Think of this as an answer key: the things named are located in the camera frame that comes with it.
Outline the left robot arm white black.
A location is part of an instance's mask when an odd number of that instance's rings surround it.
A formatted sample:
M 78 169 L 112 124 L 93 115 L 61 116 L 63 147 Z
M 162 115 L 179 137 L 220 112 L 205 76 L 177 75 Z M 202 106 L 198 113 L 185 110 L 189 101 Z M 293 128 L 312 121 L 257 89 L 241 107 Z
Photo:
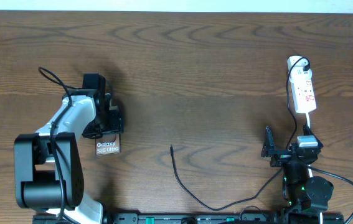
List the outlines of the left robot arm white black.
M 110 223 L 104 206 L 84 191 L 77 142 L 114 136 L 103 147 L 120 149 L 123 120 L 105 77 L 87 73 L 80 88 L 65 90 L 62 105 L 46 125 L 14 141 L 16 203 L 46 213 L 45 221 Z

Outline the Samsung Galaxy smartphone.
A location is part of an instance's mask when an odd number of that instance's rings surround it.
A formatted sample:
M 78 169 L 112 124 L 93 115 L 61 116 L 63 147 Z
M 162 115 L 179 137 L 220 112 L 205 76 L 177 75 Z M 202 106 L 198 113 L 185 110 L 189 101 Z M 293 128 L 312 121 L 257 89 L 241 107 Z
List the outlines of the Samsung Galaxy smartphone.
M 121 153 L 121 134 L 107 134 L 95 139 L 96 155 L 105 156 Z

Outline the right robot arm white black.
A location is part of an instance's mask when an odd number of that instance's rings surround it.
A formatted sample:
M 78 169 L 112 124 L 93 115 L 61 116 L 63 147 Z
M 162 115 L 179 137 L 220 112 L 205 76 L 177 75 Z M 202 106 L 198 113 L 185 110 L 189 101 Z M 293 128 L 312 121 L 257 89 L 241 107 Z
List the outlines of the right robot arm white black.
M 270 158 L 271 167 L 283 171 L 283 198 L 289 205 L 280 212 L 282 223 L 322 223 L 322 212 L 328 209 L 333 184 L 320 176 L 311 176 L 309 165 L 318 159 L 323 144 L 310 128 L 287 149 L 278 149 L 270 127 L 265 129 L 261 157 Z

